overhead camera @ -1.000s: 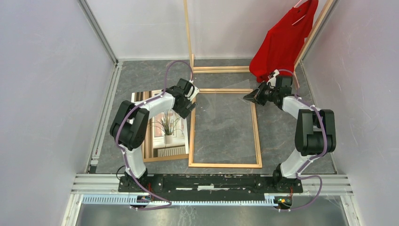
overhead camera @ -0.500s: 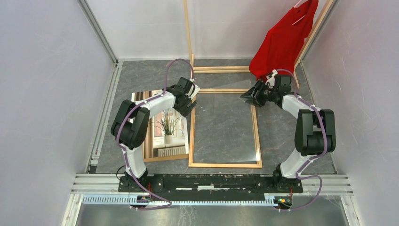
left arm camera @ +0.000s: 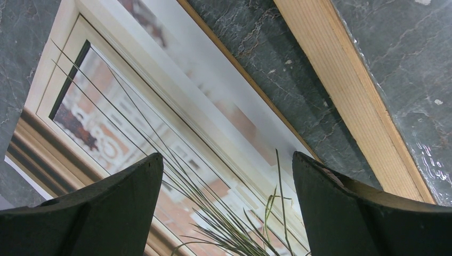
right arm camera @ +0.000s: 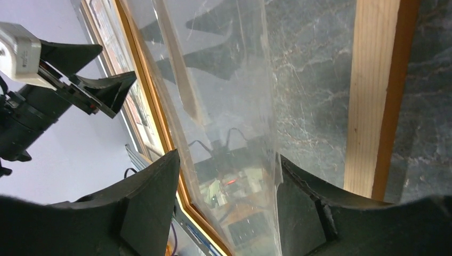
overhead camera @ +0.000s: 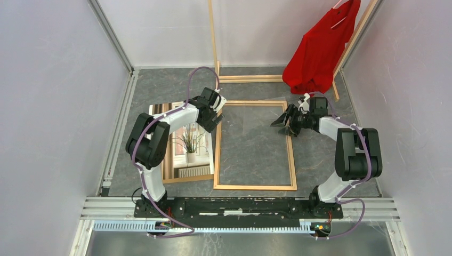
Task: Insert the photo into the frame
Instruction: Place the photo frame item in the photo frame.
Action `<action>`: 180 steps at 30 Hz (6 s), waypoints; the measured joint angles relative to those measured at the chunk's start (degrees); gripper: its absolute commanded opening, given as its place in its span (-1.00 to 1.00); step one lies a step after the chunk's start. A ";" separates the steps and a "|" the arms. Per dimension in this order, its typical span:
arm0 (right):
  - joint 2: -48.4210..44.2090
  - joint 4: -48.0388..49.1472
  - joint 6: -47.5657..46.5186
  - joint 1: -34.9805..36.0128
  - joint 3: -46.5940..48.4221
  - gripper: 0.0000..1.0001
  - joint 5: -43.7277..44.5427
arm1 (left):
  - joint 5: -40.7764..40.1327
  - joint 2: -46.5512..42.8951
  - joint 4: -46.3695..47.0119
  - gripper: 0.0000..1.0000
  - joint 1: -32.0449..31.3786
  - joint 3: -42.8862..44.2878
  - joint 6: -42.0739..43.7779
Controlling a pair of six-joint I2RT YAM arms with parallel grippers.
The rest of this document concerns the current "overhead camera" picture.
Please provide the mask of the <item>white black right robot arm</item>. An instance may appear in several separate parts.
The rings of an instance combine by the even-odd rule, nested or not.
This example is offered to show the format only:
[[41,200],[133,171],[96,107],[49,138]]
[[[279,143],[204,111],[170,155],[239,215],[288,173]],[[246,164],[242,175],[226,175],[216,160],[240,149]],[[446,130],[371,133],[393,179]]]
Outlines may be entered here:
[[377,129],[348,124],[337,117],[326,97],[302,96],[271,123],[281,133],[297,137],[302,129],[313,130],[336,143],[334,171],[309,196],[308,211],[315,218],[342,203],[342,197],[357,185],[379,177],[383,164]]

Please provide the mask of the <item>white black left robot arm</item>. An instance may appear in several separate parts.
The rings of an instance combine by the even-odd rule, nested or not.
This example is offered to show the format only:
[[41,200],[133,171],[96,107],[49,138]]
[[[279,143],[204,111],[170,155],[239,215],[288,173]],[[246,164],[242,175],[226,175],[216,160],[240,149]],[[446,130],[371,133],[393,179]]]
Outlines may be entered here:
[[190,124],[197,124],[211,133],[221,122],[220,113],[227,99],[218,90],[204,88],[201,95],[184,101],[167,112],[149,115],[141,113],[128,137],[125,150],[139,170],[142,195],[148,199],[147,210],[154,217],[167,212],[166,194],[161,174],[170,135]]

